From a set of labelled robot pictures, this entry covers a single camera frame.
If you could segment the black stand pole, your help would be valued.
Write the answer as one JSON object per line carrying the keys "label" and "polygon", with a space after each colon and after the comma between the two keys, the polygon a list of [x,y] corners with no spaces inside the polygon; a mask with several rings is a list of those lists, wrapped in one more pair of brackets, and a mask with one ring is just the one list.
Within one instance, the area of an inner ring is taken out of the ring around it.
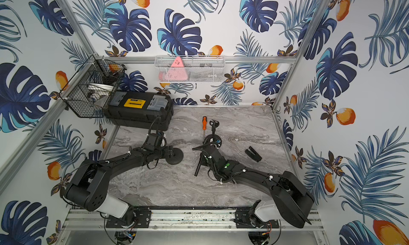
{"label": "black stand pole", "polygon": [[213,141],[220,140],[219,136],[216,135],[216,128],[219,127],[219,121],[217,121],[217,120],[211,120],[211,121],[209,122],[209,124],[210,124],[211,127],[212,127],[211,139],[212,139]]}
{"label": "black stand pole", "polygon": [[194,176],[195,176],[195,177],[197,177],[198,174],[199,174],[200,168],[201,168],[203,162],[205,161],[204,158],[205,158],[205,157],[204,157],[203,153],[200,153],[199,162],[198,162],[198,164],[197,164],[197,168],[196,168],[195,173],[194,173]]}

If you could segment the black round base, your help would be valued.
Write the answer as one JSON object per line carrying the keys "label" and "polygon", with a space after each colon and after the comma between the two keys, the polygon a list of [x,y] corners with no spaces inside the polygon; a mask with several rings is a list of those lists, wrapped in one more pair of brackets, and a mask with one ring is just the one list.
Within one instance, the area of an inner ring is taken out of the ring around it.
{"label": "black round base", "polygon": [[222,145],[222,139],[216,134],[210,134],[205,137],[205,140],[203,143],[204,144],[210,143],[211,145],[219,149]]}
{"label": "black round base", "polygon": [[184,158],[183,151],[179,148],[169,146],[165,153],[165,160],[170,165],[178,165]]}

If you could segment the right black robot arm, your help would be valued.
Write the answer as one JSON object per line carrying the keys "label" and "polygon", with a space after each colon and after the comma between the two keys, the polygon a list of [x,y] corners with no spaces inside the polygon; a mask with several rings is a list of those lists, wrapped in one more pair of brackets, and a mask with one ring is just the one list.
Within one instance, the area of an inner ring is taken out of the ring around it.
{"label": "right black robot arm", "polygon": [[281,219],[299,229],[311,223],[308,216],[315,199],[293,173],[270,174],[235,160],[226,160],[215,143],[192,150],[201,152],[201,160],[210,168],[217,182],[246,185],[271,197],[255,202],[250,208],[249,217],[254,226]]}

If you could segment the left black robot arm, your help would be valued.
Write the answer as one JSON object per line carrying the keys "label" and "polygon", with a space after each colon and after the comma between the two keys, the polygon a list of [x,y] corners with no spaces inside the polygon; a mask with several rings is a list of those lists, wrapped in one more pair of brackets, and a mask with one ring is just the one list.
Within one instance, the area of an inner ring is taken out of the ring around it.
{"label": "left black robot arm", "polygon": [[110,181],[133,168],[147,166],[160,159],[173,156],[174,147],[166,144],[163,132],[149,134],[141,147],[130,148],[127,153],[102,161],[86,160],[60,197],[89,212],[105,213],[116,218],[125,218],[131,205],[108,194]]}

